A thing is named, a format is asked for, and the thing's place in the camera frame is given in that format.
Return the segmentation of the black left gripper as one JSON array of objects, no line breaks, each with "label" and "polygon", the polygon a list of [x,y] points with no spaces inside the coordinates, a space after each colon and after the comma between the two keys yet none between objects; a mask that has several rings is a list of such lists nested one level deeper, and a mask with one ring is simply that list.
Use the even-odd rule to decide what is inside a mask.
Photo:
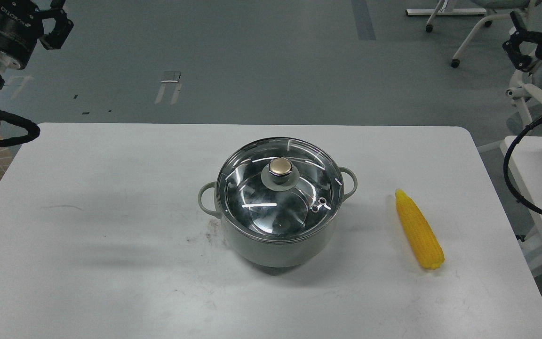
[{"label": "black left gripper", "polygon": [[24,69],[40,37],[47,50],[61,49],[74,27],[67,17],[65,0],[52,0],[51,8],[40,11],[40,20],[54,19],[52,31],[44,34],[43,24],[34,18],[39,11],[31,0],[0,0],[0,52],[11,58],[13,69]]}]

